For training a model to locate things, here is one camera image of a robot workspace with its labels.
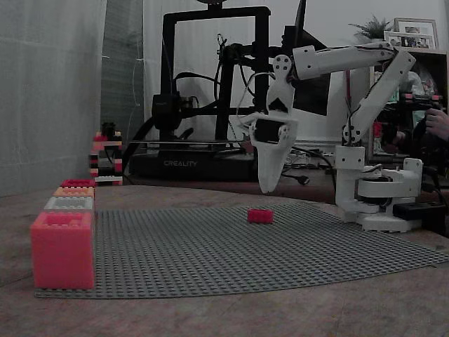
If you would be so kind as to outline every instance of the white robotic arm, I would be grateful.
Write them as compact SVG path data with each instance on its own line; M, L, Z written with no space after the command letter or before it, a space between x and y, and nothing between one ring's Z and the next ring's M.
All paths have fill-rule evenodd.
M394 91L408 76L415 64L414 57L405 51L396 51L388 43L315 51L313 46L293 50L295 73L299 80L319 77L322 74L370 67L391 60L382 78L374 85L357 109L351 113L343 127L344 146L337 146L335 166L337 169L336 204L344 211L348 221L358 222L366 230L392 230L404 232L417 223L393 217L394 204L414 201L420 193L422 162L407 159L404 171L371 171L365 166L364 147L354 147L373 125ZM267 96L268 115L253 114L249 130L252 144L259 154L259 184L264 193L277 186L283 164L295 144L297 126L300 121L292 116L295 90L291 86L293 63L285 55L274 60L275 82ZM356 181L368 176L386 177L381 183L361 180L359 195L374 198L389 198L389 205L381 210L379 205L357 201L354 197Z

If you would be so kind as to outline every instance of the gray lego brick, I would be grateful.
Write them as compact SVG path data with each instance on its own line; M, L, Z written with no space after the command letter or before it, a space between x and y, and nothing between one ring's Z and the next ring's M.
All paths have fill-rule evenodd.
M37 289L41 298L175 298L273 291L401 272L449 256L385 233L363 232L310 204L100 211L90 291Z

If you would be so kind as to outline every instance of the photo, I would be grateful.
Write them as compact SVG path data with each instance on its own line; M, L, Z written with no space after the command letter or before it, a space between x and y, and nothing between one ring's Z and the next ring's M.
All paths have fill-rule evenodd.
M438 49L438 35L436 33L436 21L430 19L396 18L394 30L399 33L421 34L432 37L430 49Z
M385 41L393 47L435 49L434 40L430 35L385 32Z
M421 34L419 27L406 27L406 33Z

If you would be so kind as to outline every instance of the gray curtain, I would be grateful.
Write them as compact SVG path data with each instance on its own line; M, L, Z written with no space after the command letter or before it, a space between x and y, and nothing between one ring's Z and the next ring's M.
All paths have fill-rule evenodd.
M0 0L0 196L88 175L106 0Z

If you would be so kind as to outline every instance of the table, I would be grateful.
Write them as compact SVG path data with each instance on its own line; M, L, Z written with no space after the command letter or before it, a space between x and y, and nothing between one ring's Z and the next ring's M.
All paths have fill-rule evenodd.
M33 297L29 226L52 190L0 199L0 336L449 336L449 265L285 291L157 300ZM97 209L297 200L170 187L100 187ZM321 205L335 213L331 205ZM418 230L410 241L449 252Z

